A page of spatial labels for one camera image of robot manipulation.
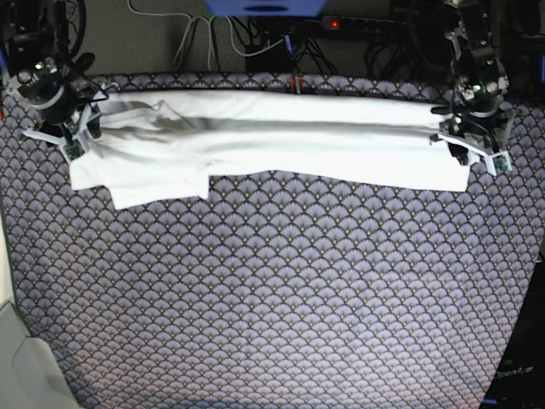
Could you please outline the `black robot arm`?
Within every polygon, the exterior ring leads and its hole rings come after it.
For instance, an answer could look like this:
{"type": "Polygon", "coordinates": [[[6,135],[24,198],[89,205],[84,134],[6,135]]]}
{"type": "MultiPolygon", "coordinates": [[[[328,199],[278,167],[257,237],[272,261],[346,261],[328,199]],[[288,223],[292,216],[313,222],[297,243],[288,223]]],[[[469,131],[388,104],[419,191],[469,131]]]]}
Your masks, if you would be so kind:
{"type": "Polygon", "coordinates": [[[509,80],[480,1],[445,3],[445,38],[452,46],[454,81],[447,105],[432,109],[445,117],[437,137],[462,165],[482,161],[493,176],[511,170],[508,139],[514,111],[501,108],[509,80]]]}
{"type": "Polygon", "coordinates": [[[37,111],[43,130],[72,142],[100,87],[86,71],[95,55],[80,49],[84,1],[1,2],[1,88],[37,111]]]}

